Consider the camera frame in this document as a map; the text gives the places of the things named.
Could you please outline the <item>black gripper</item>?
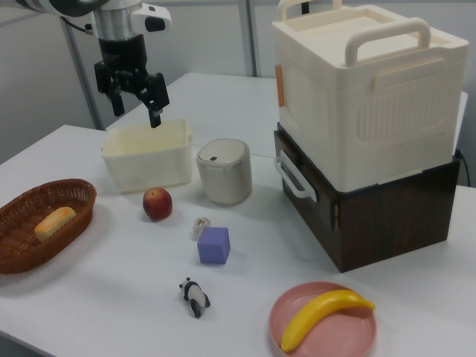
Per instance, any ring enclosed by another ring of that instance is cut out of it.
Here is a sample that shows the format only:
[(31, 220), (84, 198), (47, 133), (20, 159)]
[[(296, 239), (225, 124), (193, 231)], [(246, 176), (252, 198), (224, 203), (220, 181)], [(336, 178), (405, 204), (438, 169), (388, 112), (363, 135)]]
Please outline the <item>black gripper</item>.
[(125, 113), (121, 90), (135, 92), (148, 109), (150, 126), (160, 126), (161, 113), (170, 99), (164, 75), (147, 73), (144, 36), (98, 42), (103, 60), (94, 65), (97, 90), (108, 97), (114, 115), (120, 117)]

